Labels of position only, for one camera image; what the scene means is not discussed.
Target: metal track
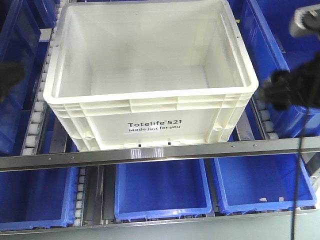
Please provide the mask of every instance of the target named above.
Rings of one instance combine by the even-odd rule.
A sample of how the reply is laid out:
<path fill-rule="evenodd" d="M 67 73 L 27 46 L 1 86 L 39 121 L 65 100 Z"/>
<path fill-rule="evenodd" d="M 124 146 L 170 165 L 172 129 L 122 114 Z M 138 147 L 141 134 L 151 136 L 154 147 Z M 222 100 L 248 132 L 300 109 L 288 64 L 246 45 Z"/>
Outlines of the metal track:
<path fill-rule="evenodd" d="M 1 158 L 0 172 L 182 159 L 290 154 L 298 151 L 298 143 L 298 138 L 287 138 L 10 156 Z M 320 152 L 320 137 L 306 137 L 301 152 Z"/>

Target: metal bar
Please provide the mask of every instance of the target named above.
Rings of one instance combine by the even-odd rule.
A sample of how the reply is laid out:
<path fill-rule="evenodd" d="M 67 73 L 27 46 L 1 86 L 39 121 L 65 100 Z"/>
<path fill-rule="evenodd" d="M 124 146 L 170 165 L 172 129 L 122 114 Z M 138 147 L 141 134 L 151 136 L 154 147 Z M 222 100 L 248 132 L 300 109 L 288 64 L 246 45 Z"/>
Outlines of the metal bar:
<path fill-rule="evenodd" d="M 60 121 L 55 118 L 49 153 L 64 153 L 66 151 L 67 140 L 68 134 L 66 130 Z"/>
<path fill-rule="evenodd" d="M 251 109 L 253 110 L 253 115 L 254 115 L 256 123 L 258 124 L 259 132 L 260 132 L 262 138 L 268 139 L 268 134 L 267 134 L 265 127 L 263 125 L 263 121 L 260 117 L 259 110 L 258 110 L 258 107 L 257 107 L 255 100 L 251 97 L 249 102 L 250 102 Z"/>
<path fill-rule="evenodd" d="M 89 166 L 85 171 L 85 193 L 83 199 L 83 226 L 92 225 L 94 218 L 95 197 L 96 197 L 96 184 L 97 184 L 97 167 Z"/>
<path fill-rule="evenodd" d="M 298 143 L 298 138 L 286 138 L 10 156 L 0 159 L 0 172 L 199 158 L 290 154 L 298 151 Z M 301 152 L 320 152 L 320 136 L 306 137 Z"/>
<path fill-rule="evenodd" d="M 318 211 L 318 210 L 316 209 L 298 210 L 297 215 L 307 215 L 315 211 Z M 66 232 L 66 231 L 77 231 L 77 230 L 97 229 L 97 228 L 138 227 L 138 226 L 146 226 L 146 225 L 163 225 L 163 224 L 179 224 L 179 223 L 181 224 L 181 223 L 190 223 L 190 222 L 195 223 L 195 222 L 223 221 L 223 220 L 231 220 L 231 219 L 265 218 L 265 217 L 289 216 L 291 214 L 292 214 L 291 211 L 281 211 L 281 212 L 254 213 L 254 214 L 244 214 L 244 215 L 181 218 L 181 219 L 129 222 L 129 223 L 118 223 L 118 224 L 102 224 L 102 225 L 94 225 L 94 226 L 76 226 L 76 227 L 61 227 L 61 228 L 33 229 L 33 230 L 20 230 L 20 231 L 3 231 L 3 232 L 0 232 L 0 236 Z"/>
<path fill-rule="evenodd" d="M 239 121 L 235 125 L 235 130 L 238 135 L 239 141 L 249 141 L 255 139 L 246 111 L 242 113 Z"/>
<path fill-rule="evenodd" d="M 115 219 L 116 165 L 104 166 L 103 219 L 112 223 Z"/>
<path fill-rule="evenodd" d="M 102 224 L 103 203 L 104 203 L 104 169 L 105 166 L 97 166 L 95 178 L 95 196 L 93 205 L 92 225 Z"/>

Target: blue plastic bin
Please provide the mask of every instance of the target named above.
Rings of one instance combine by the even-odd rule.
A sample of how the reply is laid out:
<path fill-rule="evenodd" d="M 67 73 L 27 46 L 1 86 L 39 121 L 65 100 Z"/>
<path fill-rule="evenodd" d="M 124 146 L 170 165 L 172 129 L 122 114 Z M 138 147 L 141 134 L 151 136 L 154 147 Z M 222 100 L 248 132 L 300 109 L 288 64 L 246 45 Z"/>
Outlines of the blue plastic bin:
<path fill-rule="evenodd" d="M 276 70 L 292 70 L 320 51 L 316 36 L 293 38 L 289 24 L 297 8 L 319 4 L 319 0 L 245 0 L 239 28 L 259 82 Z M 300 136 L 305 107 L 291 106 L 276 111 L 268 104 L 270 118 L 280 138 Z M 320 135 L 320 109 L 312 109 L 306 125 L 307 136 Z"/>
<path fill-rule="evenodd" d="M 295 154 L 212 159 L 219 211 L 229 215 L 291 209 L 296 162 Z M 314 206 L 315 191 L 303 165 L 300 173 L 297 206 Z"/>
<path fill-rule="evenodd" d="M 77 167 L 0 173 L 0 231 L 74 223 Z"/>
<path fill-rule="evenodd" d="M 197 216 L 211 208 L 203 159 L 117 165 L 114 213 L 119 220 Z"/>
<path fill-rule="evenodd" d="M 56 0 L 26 0 L 40 29 L 52 29 L 56 26 Z"/>
<path fill-rule="evenodd" d="M 0 3 L 0 62 L 24 63 L 26 77 L 15 85 L 0 104 L 0 154 L 13 149 L 21 110 L 37 52 L 40 30 L 25 0 Z"/>
<path fill-rule="evenodd" d="M 239 19 L 245 0 L 228 0 L 235 19 Z"/>

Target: storage rack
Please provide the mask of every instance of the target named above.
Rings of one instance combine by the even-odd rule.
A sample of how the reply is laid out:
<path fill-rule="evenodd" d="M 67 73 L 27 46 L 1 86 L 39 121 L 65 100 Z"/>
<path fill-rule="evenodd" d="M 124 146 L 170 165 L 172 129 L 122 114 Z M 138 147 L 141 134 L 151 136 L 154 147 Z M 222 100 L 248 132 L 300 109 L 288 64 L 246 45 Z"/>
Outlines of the storage rack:
<path fill-rule="evenodd" d="M 43 63 L 43 71 L 46 71 L 48 58 Z M 253 214 L 243 215 L 215 215 L 212 213 L 202 215 L 200 217 L 184 217 L 180 219 L 153 219 L 150 221 L 116 221 L 114 218 L 114 189 L 115 189 L 115 164 L 120 163 L 137 163 L 151 161 L 172 161 L 198 158 L 214 158 L 214 157 L 232 157 L 232 156 L 258 156 L 271 154 L 289 154 L 296 153 L 298 150 L 298 138 L 285 139 L 267 139 L 268 134 L 264 127 L 262 119 L 259 117 L 259 108 L 256 101 L 252 98 L 250 107 L 255 116 L 258 131 L 262 133 L 264 139 L 254 140 L 251 125 L 248 117 L 244 112 L 240 121 L 236 125 L 235 133 L 239 141 L 208 143 L 180 146 L 162 146 L 162 147 L 141 147 L 133 149 L 117 149 L 92 152 L 64 152 L 66 149 L 66 132 L 58 121 L 54 124 L 53 137 L 50 145 L 51 153 L 49 154 L 33 154 L 21 156 L 2 157 L 0 161 L 0 172 L 18 171 L 18 170 L 35 170 L 48 168 L 64 168 L 64 167 L 86 167 L 82 170 L 80 178 L 83 177 L 82 187 L 79 192 L 82 197 L 78 200 L 81 207 L 78 207 L 80 214 L 76 216 L 79 226 L 69 226 L 64 228 L 48 228 L 48 229 L 32 229 L 19 231 L 0 232 L 3 235 L 16 234 L 35 234 L 47 232 L 66 232 L 74 230 L 95 229 L 95 228 L 117 228 L 144 225 L 163 225 L 172 223 L 196 223 L 210 221 L 225 221 L 230 219 L 250 219 L 260 217 L 276 217 L 291 215 L 290 211 L 279 212 L 257 212 Z M 43 119 L 41 126 L 46 127 L 46 118 Z M 318 187 L 320 172 L 320 137 L 306 137 L 303 142 L 303 158 L 306 167 L 311 174 L 311 182 L 315 188 Z M 300 209 L 298 214 L 310 214 L 319 212 L 315 207 L 310 209 Z"/>

